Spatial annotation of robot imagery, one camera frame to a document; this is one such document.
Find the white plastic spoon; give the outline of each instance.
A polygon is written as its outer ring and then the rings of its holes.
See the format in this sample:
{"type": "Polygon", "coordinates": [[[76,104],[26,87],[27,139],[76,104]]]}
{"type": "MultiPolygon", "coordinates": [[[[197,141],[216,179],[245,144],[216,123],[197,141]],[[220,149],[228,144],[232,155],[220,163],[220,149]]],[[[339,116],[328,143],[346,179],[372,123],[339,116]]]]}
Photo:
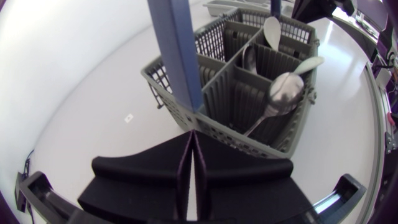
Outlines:
{"type": "Polygon", "coordinates": [[[279,21],[273,16],[268,17],[264,22],[263,28],[264,36],[266,37],[268,44],[273,50],[278,51],[280,35],[282,33],[279,21]]]}
{"type": "Polygon", "coordinates": [[[294,70],[294,73],[301,75],[318,67],[324,61],[325,59],[323,57],[310,57],[300,63],[300,65],[298,65],[298,67],[294,70]]]}

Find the white table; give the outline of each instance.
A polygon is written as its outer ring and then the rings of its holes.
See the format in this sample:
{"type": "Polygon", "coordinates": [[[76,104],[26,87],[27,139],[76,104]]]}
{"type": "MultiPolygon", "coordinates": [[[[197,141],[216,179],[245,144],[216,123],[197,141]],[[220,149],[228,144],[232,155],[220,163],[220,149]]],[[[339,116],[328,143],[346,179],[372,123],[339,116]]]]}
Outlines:
{"type": "MultiPolygon", "coordinates": [[[[214,19],[199,4],[192,6],[191,15],[194,29],[214,19]]],[[[318,68],[317,103],[292,158],[292,177],[315,203],[345,173],[369,185],[375,136],[371,94],[362,72],[367,57],[328,19],[310,25],[317,28],[318,54],[326,62],[318,68]]],[[[140,75],[140,69],[159,54],[151,27],[98,65],[49,122],[35,148],[31,172],[44,172],[55,191],[77,204],[94,177],[91,160],[96,156],[135,154],[182,134],[168,111],[156,108],[140,75]],[[134,118],[126,124],[129,113],[134,118]]],[[[194,187],[188,209],[191,220],[196,218],[193,191],[194,187]]],[[[346,223],[354,223],[361,206],[362,202],[346,223]]]]}

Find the white wall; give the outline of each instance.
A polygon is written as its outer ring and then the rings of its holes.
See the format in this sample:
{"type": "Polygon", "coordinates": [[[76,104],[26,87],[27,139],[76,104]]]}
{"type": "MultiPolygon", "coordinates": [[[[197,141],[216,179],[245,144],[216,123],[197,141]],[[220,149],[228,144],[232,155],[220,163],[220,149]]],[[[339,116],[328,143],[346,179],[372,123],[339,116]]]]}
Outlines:
{"type": "Polygon", "coordinates": [[[150,26],[146,0],[7,0],[0,13],[0,191],[14,184],[65,98],[104,58],[150,26]]]}

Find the spoon handle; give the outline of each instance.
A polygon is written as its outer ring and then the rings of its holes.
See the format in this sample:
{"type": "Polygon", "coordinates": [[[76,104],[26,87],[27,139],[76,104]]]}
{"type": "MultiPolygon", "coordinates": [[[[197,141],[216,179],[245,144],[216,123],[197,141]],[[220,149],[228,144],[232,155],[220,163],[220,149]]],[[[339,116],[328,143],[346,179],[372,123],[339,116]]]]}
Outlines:
{"type": "Polygon", "coordinates": [[[259,126],[259,125],[262,123],[262,121],[264,121],[267,117],[268,117],[267,115],[263,114],[263,115],[254,123],[254,125],[252,125],[252,126],[249,128],[249,130],[247,130],[243,135],[244,135],[244,136],[249,136],[249,134],[252,133],[252,132],[255,130],[255,128],[256,128],[257,126],[259,126]]]}

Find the white surface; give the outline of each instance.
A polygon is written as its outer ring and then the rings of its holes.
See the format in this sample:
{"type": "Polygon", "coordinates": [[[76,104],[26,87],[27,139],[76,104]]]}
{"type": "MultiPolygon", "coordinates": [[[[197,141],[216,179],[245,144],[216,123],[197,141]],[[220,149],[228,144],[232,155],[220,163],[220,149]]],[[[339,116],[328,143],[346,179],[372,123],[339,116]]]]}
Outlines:
{"type": "MultiPolygon", "coordinates": [[[[193,6],[191,13],[194,29],[211,20],[201,5],[193,6]]],[[[374,132],[368,84],[361,74],[365,54],[329,20],[312,25],[317,28],[319,55],[325,57],[325,63],[318,68],[317,103],[310,110],[292,160],[294,180],[310,201],[316,202],[328,195],[345,173],[368,185],[374,132]]],[[[168,111],[156,109],[139,73],[158,55],[150,28],[96,67],[44,130],[32,158],[32,172],[44,172],[60,195],[77,204],[94,177],[90,167],[94,157],[135,154],[181,134],[168,111]],[[128,113],[134,119],[127,125],[121,120],[128,113]]],[[[194,203],[189,202],[189,219],[196,217],[194,203]]],[[[354,223],[359,210],[345,222],[354,223]]]]}
{"type": "MultiPolygon", "coordinates": [[[[343,174],[369,185],[375,136],[371,95],[362,73],[368,58],[328,19],[310,25],[317,28],[318,54],[325,63],[317,70],[318,97],[292,157],[292,177],[315,203],[333,190],[343,174]]],[[[355,223],[363,200],[344,223],[355,223]]]]}
{"type": "MultiPolygon", "coordinates": [[[[214,19],[201,4],[192,6],[191,14],[194,29],[214,19]]],[[[91,160],[96,156],[135,154],[182,134],[169,112],[156,108],[140,74],[159,55],[151,27],[90,72],[41,135],[31,172],[44,172],[60,195],[78,205],[77,198],[94,177],[91,160]],[[129,113],[134,118],[126,124],[123,119],[129,113]]],[[[196,217],[196,210],[189,214],[196,217]]]]}
{"type": "MultiPolygon", "coordinates": [[[[146,0],[6,1],[0,13],[0,190],[22,222],[30,218],[16,210],[16,174],[44,127],[89,72],[150,24],[146,0]]],[[[118,117],[121,124],[126,114],[118,117]]]]}

